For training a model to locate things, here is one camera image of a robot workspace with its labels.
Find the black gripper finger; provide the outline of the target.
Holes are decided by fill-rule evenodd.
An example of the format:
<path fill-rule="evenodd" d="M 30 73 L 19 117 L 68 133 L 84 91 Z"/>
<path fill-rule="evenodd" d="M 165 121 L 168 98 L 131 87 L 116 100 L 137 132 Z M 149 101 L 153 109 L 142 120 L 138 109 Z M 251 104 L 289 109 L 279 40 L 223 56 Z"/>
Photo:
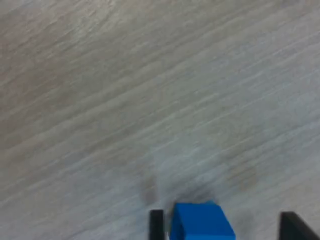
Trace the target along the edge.
<path fill-rule="evenodd" d="M 163 210 L 151 210 L 149 213 L 149 240 L 165 239 L 165 213 Z"/>
<path fill-rule="evenodd" d="M 320 240 L 320 236 L 295 212 L 280 214 L 279 240 Z"/>

